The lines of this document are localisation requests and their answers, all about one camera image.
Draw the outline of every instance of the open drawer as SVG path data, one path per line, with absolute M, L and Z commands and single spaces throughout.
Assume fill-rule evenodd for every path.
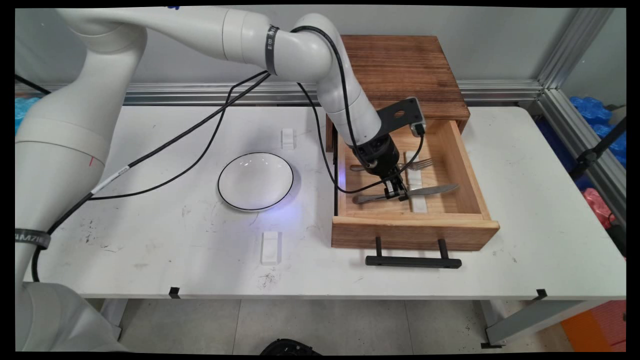
M 453 120 L 428 119 L 419 159 L 431 158 L 433 165 L 422 170 L 422 186 L 458 183 L 447 193 L 425 197 L 427 213 L 412 213 L 410 201 L 397 199 L 355 204 L 355 194 L 337 192 L 337 216 L 333 217 L 332 247 L 376 248 L 376 237 L 385 249 L 438 250 L 445 239 L 449 250 L 480 250 L 500 229 L 489 215 L 460 131 Z M 408 126 L 391 133 L 401 154 L 416 151 L 420 138 Z M 340 187 L 354 190 L 379 181 L 367 172 L 354 172 L 359 165 L 342 138 L 337 139 L 337 172 Z M 362 195 L 384 193 L 378 185 Z

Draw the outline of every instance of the metal frame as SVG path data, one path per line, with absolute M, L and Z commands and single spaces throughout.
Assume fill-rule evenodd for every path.
M 493 346 L 504 346 L 509 340 L 533 334 L 604 302 L 604 300 L 535 300 L 511 316 L 505 316 L 504 307 L 499 300 L 482 300 L 480 303 L 487 322 L 488 343 Z
M 104 299 L 100 309 L 100 314 L 111 324 L 113 336 L 117 340 L 120 340 L 122 333 L 120 321 L 122 321 L 122 315 L 124 315 L 128 301 L 129 299 Z
M 544 90 L 537 104 L 574 158 L 600 141 L 562 90 Z M 616 215 L 616 220 L 626 229 L 627 170 L 620 165 L 610 150 L 606 150 L 587 170 L 587 175 L 609 209 Z
M 231 83 L 216 84 L 132 84 L 127 90 L 124 100 L 129 106 L 219 106 L 225 103 Z M 50 91 L 58 90 L 66 85 L 43 85 Z M 316 95 L 316 84 L 303 84 L 311 99 L 319 104 Z M 542 91 L 536 80 L 504 80 L 458 81 L 458 87 L 467 104 L 475 102 L 520 102 L 534 101 Z M 239 86 L 236 92 L 248 88 Z M 29 96 L 41 94 L 32 88 L 15 85 L 16 93 Z M 308 101 L 296 83 L 264 83 L 254 91 L 236 102 L 238 106 L 247 105 L 302 105 Z
M 538 75 L 545 89 L 557 89 L 589 49 L 612 8 L 580 8 Z
M 469 105 L 475 102 L 528 102 L 542 91 L 536 80 L 461 80 L 458 87 Z

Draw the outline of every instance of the table knife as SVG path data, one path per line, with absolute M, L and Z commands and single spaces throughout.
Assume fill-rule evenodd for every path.
M 451 191 L 458 187 L 458 184 L 446 184 L 440 186 L 431 186 L 429 188 L 420 188 L 415 190 L 409 190 L 406 192 L 407 196 L 427 196 L 436 193 L 444 193 Z M 353 197 L 353 202 L 356 204 L 364 204 L 365 202 L 371 202 L 376 200 L 383 200 L 386 197 L 383 195 L 358 195 Z

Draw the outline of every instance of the plate rim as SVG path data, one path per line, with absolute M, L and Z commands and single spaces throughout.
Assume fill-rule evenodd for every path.
M 227 167 L 229 165 L 231 165 L 232 162 L 234 162 L 235 160 L 238 160 L 239 158 L 242 158 L 243 156 L 247 156 L 247 155 L 251 155 L 251 154 L 269 154 L 269 155 L 273 155 L 277 158 L 280 158 L 282 161 L 284 161 L 285 164 L 287 164 L 287 166 L 289 167 L 289 171 L 291 171 L 291 184 L 289 185 L 289 189 L 287 190 L 287 192 L 280 198 L 280 200 L 274 202 L 273 204 L 269 205 L 269 206 L 265 206 L 263 208 L 258 208 L 258 209 L 244 209 L 244 208 L 239 208 L 235 205 L 233 205 L 232 203 L 230 203 L 227 199 L 225 199 L 224 196 L 222 196 L 222 192 L 220 191 L 220 178 L 222 177 L 222 173 L 225 172 L 225 170 L 227 169 Z M 226 202 L 229 206 L 236 208 L 238 210 L 243 210 L 243 211 L 258 211 L 258 210 L 263 210 L 263 209 L 268 209 L 271 208 L 275 205 L 277 205 L 280 201 L 282 201 L 284 198 L 287 197 L 287 195 L 289 194 L 289 192 L 291 192 L 291 188 L 293 187 L 293 181 L 294 181 L 295 175 L 293 174 L 293 168 L 291 167 L 291 164 L 285 160 L 283 157 L 278 156 L 276 154 L 273 154 L 272 152 L 266 152 L 266 151 L 253 151 L 253 152 L 247 152 L 246 154 L 240 155 L 232 160 L 230 160 L 225 167 L 222 168 L 222 171 L 220 172 L 220 175 L 218 175 L 218 182 L 217 182 L 217 188 L 218 188 L 218 194 L 220 195 L 220 197 L 222 198 L 222 200 L 224 202 Z

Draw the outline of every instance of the floor tile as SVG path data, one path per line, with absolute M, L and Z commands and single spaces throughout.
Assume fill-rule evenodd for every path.
M 121 344 L 133 352 L 231 354 L 240 300 L 131 299 Z
M 465 300 L 407 300 L 414 354 L 467 354 L 483 350 L 484 316 L 480 304 Z
M 411 354 L 403 301 L 243 300 L 234 354 L 300 341 L 322 355 Z
M 526 302 L 506 302 L 507 315 Z M 478 301 L 407 300 L 407 316 L 415 354 L 573 351 L 558 325 L 510 341 L 502 349 L 482 349 L 486 322 Z

